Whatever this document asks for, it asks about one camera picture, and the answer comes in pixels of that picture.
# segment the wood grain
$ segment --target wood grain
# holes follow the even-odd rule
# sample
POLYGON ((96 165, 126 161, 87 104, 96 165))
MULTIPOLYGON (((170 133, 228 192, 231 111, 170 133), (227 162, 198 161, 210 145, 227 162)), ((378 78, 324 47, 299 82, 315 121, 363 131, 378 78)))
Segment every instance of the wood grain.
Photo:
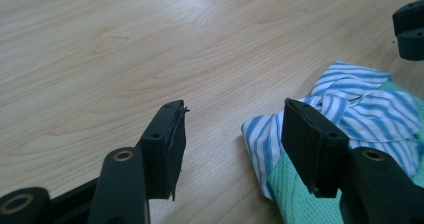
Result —
POLYGON ((176 201, 151 201, 152 222, 281 223, 241 124, 308 95, 336 60, 424 98, 424 63, 399 58, 391 21, 412 1, 0 0, 0 194, 91 180, 184 99, 176 201))

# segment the green towel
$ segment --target green towel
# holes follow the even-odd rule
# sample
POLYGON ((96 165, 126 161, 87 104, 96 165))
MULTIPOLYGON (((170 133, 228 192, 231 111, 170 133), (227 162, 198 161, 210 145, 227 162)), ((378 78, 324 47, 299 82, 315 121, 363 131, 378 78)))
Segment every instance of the green towel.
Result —
MULTIPOLYGON (((388 81, 379 89, 405 91, 403 88, 388 81)), ((421 124, 424 126, 424 102, 414 97, 421 124)), ((424 143, 424 129, 417 134, 424 143)), ((281 215, 287 224, 340 224, 343 223, 340 214, 340 191, 335 199, 317 199, 311 195, 296 172, 287 153, 283 152, 269 179, 281 215)), ((416 185, 424 187, 424 158, 421 158, 418 173, 413 177, 416 185)))

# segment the table surface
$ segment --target table surface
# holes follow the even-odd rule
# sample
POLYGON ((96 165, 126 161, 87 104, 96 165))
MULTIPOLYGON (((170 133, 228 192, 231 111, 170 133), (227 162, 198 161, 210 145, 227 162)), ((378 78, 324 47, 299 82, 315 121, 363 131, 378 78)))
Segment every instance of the table surface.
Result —
POLYGON ((0 0, 0 194, 97 177, 184 99, 176 201, 152 200, 152 223, 281 223, 241 124, 307 96, 336 60, 424 98, 424 62, 399 57, 391 20, 413 1, 0 0))

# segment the striped cloth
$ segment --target striped cloth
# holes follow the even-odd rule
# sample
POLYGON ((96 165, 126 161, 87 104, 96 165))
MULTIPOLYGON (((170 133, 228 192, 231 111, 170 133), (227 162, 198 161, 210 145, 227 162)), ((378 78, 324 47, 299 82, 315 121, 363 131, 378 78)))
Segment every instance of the striped cloth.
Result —
MULTIPOLYGON (((391 73, 336 62, 320 77, 311 96, 301 99, 320 111, 350 138, 350 147, 371 147, 391 155, 412 177, 418 170, 421 124, 413 97, 406 92, 378 90, 391 73)), ((284 151, 284 110, 252 118, 242 125, 249 158, 263 194, 274 200, 268 177, 284 151)))

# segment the fabric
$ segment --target fabric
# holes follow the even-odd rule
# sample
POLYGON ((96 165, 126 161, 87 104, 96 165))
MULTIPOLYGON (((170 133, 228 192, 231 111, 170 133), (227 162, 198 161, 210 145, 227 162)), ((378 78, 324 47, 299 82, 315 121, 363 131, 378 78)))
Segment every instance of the fabric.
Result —
MULTIPOLYGON (((310 97, 301 99, 320 111, 350 138, 350 147, 372 147, 390 154, 412 177, 418 170, 421 129, 413 97, 381 90, 392 75, 372 68, 336 62, 320 77, 310 97)), ((284 150, 284 110, 255 117, 242 125, 249 158, 263 194, 274 199, 268 178, 284 150)))
MULTIPOLYGON (((404 91, 391 81, 384 83, 380 89, 404 91)), ((414 102, 416 103, 420 122, 423 124, 424 102, 417 97, 414 97, 414 102)), ((418 138, 421 142, 424 142, 423 134, 424 130, 421 129, 418 133, 418 138)), ((424 187, 424 158, 421 158, 420 167, 412 181, 416 185, 424 187)), ((339 209, 341 193, 338 193, 336 199, 317 199, 309 194, 287 153, 282 152, 277 165, 269 176, 268 182, 273 190, 285 223, 343 223, 339 209)))

